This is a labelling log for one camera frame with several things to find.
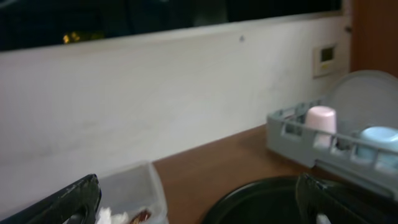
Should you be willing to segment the pink plastic cup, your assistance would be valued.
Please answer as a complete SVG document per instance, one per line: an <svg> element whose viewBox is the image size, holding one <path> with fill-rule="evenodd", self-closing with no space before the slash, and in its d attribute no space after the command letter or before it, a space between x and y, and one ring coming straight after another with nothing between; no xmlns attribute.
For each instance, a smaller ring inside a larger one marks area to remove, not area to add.
<svg viewBox="0 0 398 224"><path fill-rule="evenodd" d="M305 117L305 125L308 128L336 133L336 111L327 106L311 107ZM320 149L329 148L331 145L331 136L318 133L315 137L314 146Z"/></svg>

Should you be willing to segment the blue plastic cup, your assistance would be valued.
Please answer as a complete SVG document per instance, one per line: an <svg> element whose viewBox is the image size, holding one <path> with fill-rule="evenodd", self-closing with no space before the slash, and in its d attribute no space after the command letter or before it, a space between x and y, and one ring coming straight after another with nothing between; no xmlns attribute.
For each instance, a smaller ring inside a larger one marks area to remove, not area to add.
<svg viewBox="0 0 398 224"><path fill-rule="evenodd" d="M397 152L397 129L373 126L362 130L359 138L383 149ZM376 151L366 146L358 146L356 154L361 159L371 160L376 155ZM378 165L389 169L397 169L397 156L380 152Z"/></svg>

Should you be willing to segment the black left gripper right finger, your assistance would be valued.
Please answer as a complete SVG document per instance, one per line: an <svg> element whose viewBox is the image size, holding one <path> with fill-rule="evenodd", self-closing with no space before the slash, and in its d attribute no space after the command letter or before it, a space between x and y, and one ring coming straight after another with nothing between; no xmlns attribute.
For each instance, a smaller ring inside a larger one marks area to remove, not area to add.
<svg viewBox="0 0 398 224"><path fill-rule="evenodd" d="M397 224L397 202L350 184L300 174L295 199L302 223Z"/></svg>

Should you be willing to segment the grey round plate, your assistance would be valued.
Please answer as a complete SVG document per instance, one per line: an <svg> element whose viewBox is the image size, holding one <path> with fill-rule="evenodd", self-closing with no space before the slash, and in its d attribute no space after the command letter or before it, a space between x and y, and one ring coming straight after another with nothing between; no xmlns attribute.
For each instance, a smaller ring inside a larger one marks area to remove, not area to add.
<svg viewBox="0 0 398 224"><path fill-rule="evenodd" d="M323 96L337 114L337 133L351 136L372 126L397 129L397 78L360 70L340 79Z"/></svg>

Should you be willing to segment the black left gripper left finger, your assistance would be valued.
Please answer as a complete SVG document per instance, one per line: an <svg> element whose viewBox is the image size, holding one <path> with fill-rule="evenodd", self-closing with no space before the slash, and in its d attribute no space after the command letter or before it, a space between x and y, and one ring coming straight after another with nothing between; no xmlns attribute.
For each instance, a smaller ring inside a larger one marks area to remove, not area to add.
<svg viewBox="0 0 398 224"><path fill-rule="evenodd" d="M1 224L95 223L101 196L97 175L88 174L1 220Z"/></svg>

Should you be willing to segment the white tissue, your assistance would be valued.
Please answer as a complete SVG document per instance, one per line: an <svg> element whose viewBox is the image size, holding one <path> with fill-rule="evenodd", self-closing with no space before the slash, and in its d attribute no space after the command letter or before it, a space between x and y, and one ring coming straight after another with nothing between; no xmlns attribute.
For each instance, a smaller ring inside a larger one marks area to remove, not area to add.
<svg viewBox="0 0 398 224"><path fill-rule="evenodd" d="M129 224L129 222L130 218L126 212L113 215L109 207L101 207L95 224Z"/></svg>

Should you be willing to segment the gold snack wrapper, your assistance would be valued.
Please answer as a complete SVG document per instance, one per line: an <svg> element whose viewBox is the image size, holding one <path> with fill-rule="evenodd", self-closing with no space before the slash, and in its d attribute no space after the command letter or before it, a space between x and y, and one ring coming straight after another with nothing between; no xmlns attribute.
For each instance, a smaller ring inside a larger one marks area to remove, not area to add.
<svg viewBox="0 0 398 224"><path fill-rule="evenodd" d="M130 224L140 224L142 222L146 222L151 217L151 215L152 213L150 211L141 210L132 218Z"/></svg>

